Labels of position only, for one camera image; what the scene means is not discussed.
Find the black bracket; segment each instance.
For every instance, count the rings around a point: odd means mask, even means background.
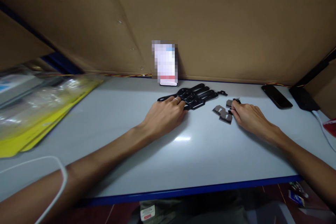
[[[162,102],[167,100],[170,96],[178,96],[187,104],[187,106],[184,107],[185,110],[195,110],[203,106],[206,101],[209,101],[218,96],[217,92],[209,89],[210,88],[208,86],[205,86],[203,83],[201,83],[192,88],[181,88],[177,93],[163,96],[159,98],[158,101]]]
[[[225,91],[219,91],[219,92],[217,92],[218,94],[220,94],[220,95],[224,95],[224,96],[227,96],[228,94],[227,93],[225,93]]]

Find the red object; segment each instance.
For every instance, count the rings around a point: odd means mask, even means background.
[[[336,118],[323,123],[323,127],[334,137],[336,137]]]

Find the wire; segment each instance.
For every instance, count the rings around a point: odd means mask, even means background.
[[[286,203],[286,200],[285,200],[285,197],[284,197],[284,195],[282,194],[282,191],[281,191],[281,188],[280,188],[279,184],[278,184],[278,187],[279,187],[279,190],[280,190],[281,196],[282,196],[282,198],[283,198],[283,200],[284,200],[284,202],[285,202],[285,205],[287,205],[287,203]]]
[[[313,110],[312,113],[313,113],[313,115],[316,117],[316,119],[319,121],[319,123],[320,123],[320,125],[321,125],[321,128],[322,128],[323,135],[324,135],[324,137],[326,138],[326,140],[328,141],[330,147],[336,152],[336,149],[332,146],[331,142],[329,141],[329,138],[327,137],[326,130],[325,130],[324,127],[323,127],[323,122],[322,122],[322,120],[321,120],[320,115],[319,115],[318,112],[315,111],[315,110]]]
[[[151,74],[149,73],[143,73],[143,74],[140,74],[140,75],[109,75],[109,74],[97,74],[97,75],[104,75],[104,76],[111,76],[111,77],[145,77],[145,76],[152,76]],[[52,76],[74,76],[74,75],[42,75],[43,77],[52,77]]]
[[[286,87],[286,88],[289,88],[289,87],[291,88],[291,87],[293,87],[293,86],[285,86],[285,85],[279,84],[279,83],[277,83],[277,82],[266,83],[266,85],[283,86],[283,87]]]
[[[61,163],[61,161],[57,157],[55,157],[55,156],[44,156],[44,157],[39,157],[39,158],[36,158],[36,159],[32,159],[32,160],[29,160],[29,161],[26,161],[26,162],[14,165],[14,166],[9,167],[9,168],[7,168],[7,169],[5,169],[3,171],[0,171],[0,174],[1,174],[1,173],[4,173],[4,172],[8,171],[8,170],[14,169],[14,168],[16,168],[18,166],[25,165],[25,164],[28,164],[28,163],[31,163],[31,162],[34,162],[34,161],[37,161],[37,160],[41,160],[41,159],[47,159],[47,158],[55,159],[57,161],[57,163],[58,163],[58,165],[59,165],[59,167],[61,169],[61,173],[62,173],[62,176],[63,176],[63,182],[62,182],[61,188],[59,189],[57,195],[52,200],[52,202],[47,207],[47,209],[43,212],[43,214],[38,218],[38,220],[35,222],[35,224],[41,223],[41,221],[44,219],[44,217],[49,213],[50,209],[55,205],[56,201],[60,198],[62,192],[65,189],[67,181],[68,181],[68,173],[66,171],[67,169],[65,168],[65,166]]]

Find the white wire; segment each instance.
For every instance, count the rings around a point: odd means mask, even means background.
[[[39,158],[36,158],[36,159],[28,160],[26,162],[14,165],[14,166],[9,167],[9,168],[7,168],[7,169],[5,169],[3,171],[0,171],[0,174],[1,174],[1,173],[4,173],[4,172],[8,171],[8,170],[14,169],[14,168],[16,168],[18,166],[25,165],[27,163],[31,163],[31,162],[34,162],[34,161],[37,161],[37,160],[41,160],[41,159],[47,159],[47,158],[52,158],[52,159],[55,159],[57,161],[57,163],[58,163],[58,165],[59,165],[59,167],[61,169],[61,173],[62,173],[62,176],[63,176],[63,182],[62,182],[61,188],[59,189],[57,195],[52,200],[52,202],[47,207],[47,209],[43,212],[43,214],[39,217],[39,219],[35,222],[35,224],[41,223],[41,221],[44,219],[44,217],[47,215],[47,213],[49,213],[50,209],[55,205],[56,201],[60,198],[62,192],[65,189],[67,181],[68,181],[68,173],[66,171],[67,169],[65,168],[65,166],[61,163],[61,161],[57,157],[55,157],[55,156],[44,156],[44,157],[39,157]]]
[[[331,142],[329,141],[329,138],[327,137],[326,130],[325,130],[324,127],[323,127],[323,122],[322,122],[322,120],[321,120],[320,115],[319,115],[318,112],[315,111],[315,110],[313,110],[312,113],[313,113],[313,115],[316,117],[316,119],[319,121],[319,123],[320,123],[320,125],[321,125],[321,128],[322,128],[323,135],[324,135],[324,137],[326,138],[326,140],[328,141],[330,147],[336,152],[336,149],[332,146]]]

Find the white desk surface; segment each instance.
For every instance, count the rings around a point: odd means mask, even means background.
[[[114,140],[139,124],[160,97],[182,87],[205,83],[219,95],[196,110],[168,135],[140,150],[110,172],[86,197],[114,196],[297,175],[276,148],[237,125],[226,124],[212,112],[228,99],[259,106],[303,148],[336,168],[336,153],[324,138],[316,118],[299,109],[288,89],[277,87],[293,104],[278,109],[261,85],[180,81],[179,87],[161,87],[144,78],[111,77],[93,90],[34,149],[0,159],[0,170],[45,155],[69,164]],[[327,117],[321,113],[322,120]],[[0,177],[0,201],[57,169],[53,160],[18,167]]]

